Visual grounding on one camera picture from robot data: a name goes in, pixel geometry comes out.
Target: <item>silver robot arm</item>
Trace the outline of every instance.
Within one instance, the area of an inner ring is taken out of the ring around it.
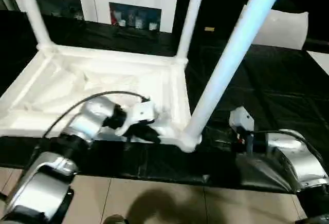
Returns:
[[[231,112],[229,123],[238,135],[240,150],[277,160],[296,192],[329,185],[321,156],[300,133],[289,129],[254,131],[254,119],[244,107]]]
[[[101,128],[121,128],[126,119],[127,113],[105,97],[85,102],[54,138],[49,151],[41,153],[18,181],[7,198],[0,224],[62,223],[74,195],[70,184]],[[136,125],[126,128],[127,132],[133,134]],[[158,139],[158,133],[148,126],[136,130],[143,131],[144,139]]]

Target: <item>black table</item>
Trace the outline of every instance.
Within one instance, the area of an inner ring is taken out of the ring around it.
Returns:
[[[33,58],[36,41],[23,14],[0,11],[0,17],[3,93]],[[177,48],[178,38],[167,33],[56,17],[45,17],[45,22],[51,39],[62,45],[165,56],[173,56]],[[192,110],[225,44],[194,37],[186,69]],[[329,167],[329,89],[323,88],[327,82],[329,76],[305,51],[252,46],[195,152],[186,154],[171,145],[97,141],[81,174],[292,193],[276,162],[228,151],[227,144],[232,141],[229,112],[244,106],[259,129],[299,131]],[[38,138],[1,137],[0,166],[23,168],[38,141]]]

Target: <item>floor tile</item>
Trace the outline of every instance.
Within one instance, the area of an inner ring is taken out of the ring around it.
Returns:
[[[293,198],[293,201],[294,201],[294,204],[295,204],[295,207],[297,209],[297,213],[298,213],[298,216],[299,216],[299,219],[306,219],[307,216],[302,208],[302,206],[300,205],[300,202],[298,200],[298,197],[296,195],[292,195],[291,196]]]
[[[206,223],[202,187],[112,179],[103,221],[119,214],[132,224]]]
[[[294,223],[298,213],[288,194],[205,188],[208,223]]]
[[[99,224],[110,181],[110,178],[76,176],[71,186],[75,192],[74,198],[63,224]]]
[[[2,188],[2,193],[8,195],[15,184],[17,183],[18,179],[20,178],[20,175],[22,173],[22,170],[18,169],[11,169],[11,173],[9,174],[9,178],[4,184]],[[5,203],[0,201],[0,218],[2,218],[5,210]]]
[[[0,190],[4,188],[5,184],[7,183],[13,169],[7,169],[4,167],[0,167]]]

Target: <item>black fabric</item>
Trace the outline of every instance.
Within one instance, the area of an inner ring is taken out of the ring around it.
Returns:
[[[78,168],[85,163],[84,157],[88,153],[89,144],[75,135],[60,134],[58,138],[50,139],[48,151],[62,155],[72,160]]]
[[[44,213],[18,205],[3,218],[4,223],[12,221],[14,223],[26,224],[47,224],[47,218]]]
[[[0,12],[3,56],[0,92],[36,53],[26,17]],[[175,55],[177,37],[159,32],[45,17],[51,39],[62,45]],[[198,40],[190,49],[186,81],[193,110],[226,42]],[[329,165],[329,90],[326,73],[304,51],[252,46],[203,132],[203,142],[186,154],[175,146],[97,141],[81,174],[291,193],[288,177],[275,161],[229,152],[235,139],[229,112],[245,106],[258,129],[299,131]],[[23,168],[38,138],[0,138],[0,166]]]
[[[329,213],[329,191],[327,186],[310,188],[298,193],[297,196],[309,218]]]
[[[204,39],[228,40],[247,2],[248,0],[202,0],[195,33]],[[328,52],[329,26],[328,15],[323,9],[325,6],[326,0],[276,0],[273,9],[289,13],[309,12],[304,48],[321,48]],[[213,27],[214,31],[205,31],[205,27]]]

